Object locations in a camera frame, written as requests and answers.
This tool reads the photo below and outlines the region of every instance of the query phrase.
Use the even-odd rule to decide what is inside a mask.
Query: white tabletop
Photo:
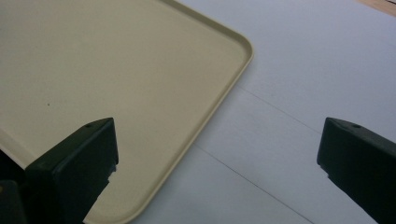
[[[316,163],[326,117],[396,142],[396,18],[354,0],[182,0],[255,58],[132,223],[375,223]]]

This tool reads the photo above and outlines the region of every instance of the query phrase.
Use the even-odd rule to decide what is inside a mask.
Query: tray
[[[240,34],[168,0],[2,1],[0,148],[25,168],[113,117],[120,164],[86,223],[147,206],[250,62]]]

